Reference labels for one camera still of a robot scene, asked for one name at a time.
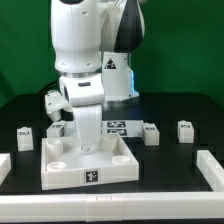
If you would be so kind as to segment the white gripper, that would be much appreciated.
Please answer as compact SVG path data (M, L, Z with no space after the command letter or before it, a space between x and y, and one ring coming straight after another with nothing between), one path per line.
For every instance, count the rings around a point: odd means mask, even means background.
M102 78L61 76L60 90L72 107L81 149L90 152L101 137L102 104L105 99Z

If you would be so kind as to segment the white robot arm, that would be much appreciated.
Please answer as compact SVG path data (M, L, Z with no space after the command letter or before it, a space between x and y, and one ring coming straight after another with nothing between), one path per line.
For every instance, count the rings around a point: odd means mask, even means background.
M144 38L138 0L51 0L59 89L72 109L81 149L100 141L103 53L130 53Z

